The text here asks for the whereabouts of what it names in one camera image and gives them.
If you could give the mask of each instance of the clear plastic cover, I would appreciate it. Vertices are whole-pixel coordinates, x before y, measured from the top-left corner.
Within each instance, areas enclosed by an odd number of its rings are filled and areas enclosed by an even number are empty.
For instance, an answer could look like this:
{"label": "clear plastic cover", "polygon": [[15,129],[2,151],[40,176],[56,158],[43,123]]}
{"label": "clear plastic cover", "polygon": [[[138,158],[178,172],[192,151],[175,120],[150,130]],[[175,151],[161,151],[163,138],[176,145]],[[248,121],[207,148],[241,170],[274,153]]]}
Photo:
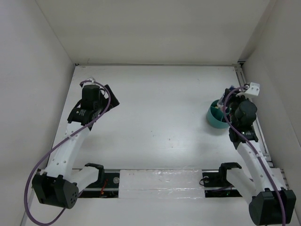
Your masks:
{"label": "clear plastic cover", "polygon": [[202,170],[121,170],[119,198],[200,199]]}

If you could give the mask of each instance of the teal cup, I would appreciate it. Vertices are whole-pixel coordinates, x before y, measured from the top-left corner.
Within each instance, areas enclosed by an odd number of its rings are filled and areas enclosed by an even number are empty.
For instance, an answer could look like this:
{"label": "teal cup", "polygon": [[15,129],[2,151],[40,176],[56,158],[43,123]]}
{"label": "teal cup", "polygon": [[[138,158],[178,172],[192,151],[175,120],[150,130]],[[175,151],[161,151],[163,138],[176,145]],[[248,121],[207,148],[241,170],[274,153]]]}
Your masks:
{"label": "teal cup", "polygon": [[207,120],[209,124],[217,129],[226,129],[229,127],[228,123],[225,121],[224,114],[220,108],[216,108],[216,104],[219,100],[215,100],[210,105],[207,112]]}

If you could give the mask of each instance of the purple cable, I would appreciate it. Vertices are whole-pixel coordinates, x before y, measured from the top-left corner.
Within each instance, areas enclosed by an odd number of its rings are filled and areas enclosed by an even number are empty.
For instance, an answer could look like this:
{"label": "purple cable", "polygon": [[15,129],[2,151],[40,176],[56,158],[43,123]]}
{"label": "purple cable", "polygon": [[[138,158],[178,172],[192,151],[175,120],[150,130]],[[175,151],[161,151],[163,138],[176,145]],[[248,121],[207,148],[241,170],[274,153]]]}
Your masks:
{"label": "purple cable", "polygon": [[[90,81],[90,80],[82,81],[82,82],[80,83],[80,85],[82,85],[82,84],[84,84],[84,83],[86,83],[86,82],[91,82],[91,81]],[[108,89],[107,89],[104,85],[102,85],[102,84],[100,84],[100,83],[98,83],[98,82],[96,82],[96,81],[94,81],[93,83],[95,83],[95,84],[99,85],[100,87],[104,88],[104,90],[106,91],[106,93],[107,93],[108,96],[109,96],[109,97],[108,97],[108,98],[109,98],[108,104],[107,104],[107,106],[105,107],[105,109],[103,110],[103,112],[102,112],[100,115],[98,115],[95,119],[93,119],[93,120],[92,120],[91,122],[89,122],[87,125],[84,125],[84,126],[81,127],[80,129],[78,129],[77,131],[75,131],[74,133],[72,133],[72,134],[71,134],[71,137],[74,136],[74,135],[76,135],[77,133],[81,132],[83,129],[85,129],[85,128],[91,126],[93,123],[95,123],[100,117],[103,116],[103,114],[106,113],[106,111],[108,110],[108,108],[109,108],[109,106],[110,106],[110,103],[111,103],[111,96],[110,96],[110,93],[109,93]],[[41,223],[41,222],[37,221],[37,220],[32,216],[32,214],[30,213],[29,206],[28,206],[28,201],[27,201],[27,195],[28,195],[30,180],[32,179],[32,176],[33,176],[33,174],[35,173],[35,171],[37,170],[37,168],[39,167],[39,165],[41,165],[41,163],[42,163],[48,156],[50,156],[50,154],[51,154],[54,150],[56,150],[59,146],[61,146],[61,145],[62,145],[63,143],[65,143],[67,140],[69,140],[69,137],[66,137],[64,140],[62,140],[60,143],[58,143],[56,146],[54,146],[49,152],[47,152],[47,153],[41,158],[41,160],[38,161],[38,163],[33,167],[32,171],[30,172],[30,174],[29,174],[29,176],[28,176],[28,179],[27,179],[27,182],[26,182],[26,185],[25,185],[25,190],[24,190],[24,207],[25,207],[25,212],[26,212],[28,218],[29,218],[33,223],[35,223],[36,225],[40,225],[40,226],[49,226],[49,225],[53,224],[54,222],[56,222],[56,221],[60,218],[60,216],[62,215],[62,213],[63,213],[63,212],[65,211],[65,209],[66,209],[66,208],[63,208],[63,210],[57,215],[57,217],[56,217],[53,221],[51,221],[51,222],[49,222],[49,223]]]}
{"label": "purple cable", "polygon": [[[229,97],[236,91],[239,91],[240,89],[243,89],[245,88],[245,86],[241,86],[241,87],[238,87],[238,88],[235,88],[233,89],[227,96],[226,96],[226,99],[225,99],[225,102],[224,102],[224,106],[222,108],[222,111],[224,113],[224,118],[226,120],[226,122],[229,124],[229,126],[231,127],[231,129],[233,129],[234,132],[237,133],[237,135],[239,135],[242,139],[244,139],[249,145],[250,147],[252,148],[253,152],[255,153],[255,155],[259,155],[258,151],[256,150],[256,148],[254,147],[254,145],[247,139],[244,137],[244,135],[242,135],[237,129],[234,128],[234,126],[231,125],[231,123],[229,122],[228,118],[227,118],[227,115],[226,115],[226,105],[227,105],[227,102],[228,102],[228,99]],[[277,198],[279,200],[279,204],[280,204],[280,208],[281,208],[281,214],[282,214],[282,226],[285,226],[285,223],[286,223],[286,217],[285,217],[285,210],[284,210],[284,205],[283,205],[283,202],[282,202],[282,199],[281,199],[281,196],[280,196],[280,193],[277,189],[277,186],[275,184],[275,182],[273,181],[273,178],[271,177],[271,175],[269,174],[267,168],[265,167],[263,161],[261,158],[258,158],[258,161],[260,163],[260,165],[262,166],[264,172],[266,173],[268,179],[269,179],[269,182],[272,184],[273,186],[273,189],[275,190],[276,192],[276,195],[277,195]]]}

